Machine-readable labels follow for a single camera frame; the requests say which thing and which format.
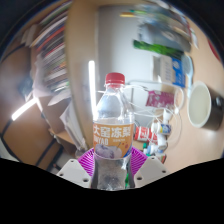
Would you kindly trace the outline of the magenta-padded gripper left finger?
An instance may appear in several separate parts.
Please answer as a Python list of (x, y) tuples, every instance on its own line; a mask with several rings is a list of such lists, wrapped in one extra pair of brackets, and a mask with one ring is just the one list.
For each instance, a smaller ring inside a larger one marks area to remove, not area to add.
[(83, 188), (90, 188), (94, 174), (94, 151), (85, 152), (78, 159), (69, 159), (57, 176)]

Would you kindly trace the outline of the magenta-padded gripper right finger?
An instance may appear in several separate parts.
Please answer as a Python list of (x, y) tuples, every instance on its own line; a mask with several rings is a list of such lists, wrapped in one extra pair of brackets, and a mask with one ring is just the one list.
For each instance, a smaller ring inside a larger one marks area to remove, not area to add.
[(143, 187), (169, 175), (169, 171), (156, 156), (146, 156), (137, 148), (132, 148), (130, 171), (135, 188)]

